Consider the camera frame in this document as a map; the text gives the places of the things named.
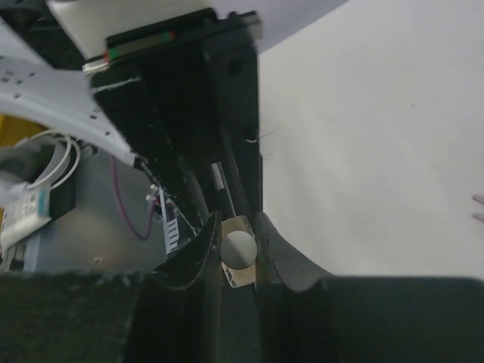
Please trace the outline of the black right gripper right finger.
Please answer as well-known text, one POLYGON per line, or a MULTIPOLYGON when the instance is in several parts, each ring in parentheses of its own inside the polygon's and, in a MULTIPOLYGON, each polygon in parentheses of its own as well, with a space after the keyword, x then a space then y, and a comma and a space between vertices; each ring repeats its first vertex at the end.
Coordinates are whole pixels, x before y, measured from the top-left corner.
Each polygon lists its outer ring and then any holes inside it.
POLYGON ((255 219, 265 362, 481 362, 483 282, 332 275, 255 219))

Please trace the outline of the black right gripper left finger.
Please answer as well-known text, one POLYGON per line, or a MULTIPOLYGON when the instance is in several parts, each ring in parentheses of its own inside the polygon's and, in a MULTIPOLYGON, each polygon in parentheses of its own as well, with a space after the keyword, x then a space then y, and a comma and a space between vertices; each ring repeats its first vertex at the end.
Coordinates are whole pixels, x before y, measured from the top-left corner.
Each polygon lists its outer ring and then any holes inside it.
POLYGON ((216 362, 221 222, 149 272, 7 272, 3 362, 216 362))

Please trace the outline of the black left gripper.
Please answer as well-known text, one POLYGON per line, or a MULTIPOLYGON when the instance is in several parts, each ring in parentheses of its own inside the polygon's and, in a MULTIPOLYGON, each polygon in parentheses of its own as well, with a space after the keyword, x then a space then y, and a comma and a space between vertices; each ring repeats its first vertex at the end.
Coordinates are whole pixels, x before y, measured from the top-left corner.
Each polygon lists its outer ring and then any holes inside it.
POLYGON ((206 218, 165 125, 219 124, 235 212, 253 224, 262 210, 256 45, 261 38, 257 12, 232 11, 220 18, 204 8, 107 37, 107 66, 89 77, 95 103, 193 231, 206 218))

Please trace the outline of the nail polish bottle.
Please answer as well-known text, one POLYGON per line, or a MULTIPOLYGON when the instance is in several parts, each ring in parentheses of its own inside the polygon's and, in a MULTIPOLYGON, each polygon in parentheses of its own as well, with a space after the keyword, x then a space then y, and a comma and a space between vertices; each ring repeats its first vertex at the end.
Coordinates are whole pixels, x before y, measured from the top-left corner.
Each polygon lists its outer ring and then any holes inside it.
POLYGON ((246 216, 236 216, 222 222, 219 253, 222 270, 230 287, 245 287, 256 281, 258 247, 246 216))

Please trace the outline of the white nail polish cap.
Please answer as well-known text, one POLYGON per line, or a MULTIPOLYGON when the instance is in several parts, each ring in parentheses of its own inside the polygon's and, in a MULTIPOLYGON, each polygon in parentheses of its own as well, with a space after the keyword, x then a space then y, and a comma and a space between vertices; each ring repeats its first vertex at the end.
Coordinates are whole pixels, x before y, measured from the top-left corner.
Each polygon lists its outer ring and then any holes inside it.
POLYGON ((257 254, 254 237, 245 231, 230 232, 222 239, 220 256, 229 268, 244 270, 256 261, 257 254))

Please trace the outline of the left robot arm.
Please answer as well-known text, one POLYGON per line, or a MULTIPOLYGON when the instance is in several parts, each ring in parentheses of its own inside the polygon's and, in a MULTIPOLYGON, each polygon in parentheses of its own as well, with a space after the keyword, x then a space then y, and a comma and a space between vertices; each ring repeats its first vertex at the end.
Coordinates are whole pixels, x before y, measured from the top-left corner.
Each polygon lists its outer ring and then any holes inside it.
POLYGON ((262 37, 259 12, 232 1, 3 1, 1 110, 142 170, 194 231, 194 176, 219 163, 254 220, 262 37))

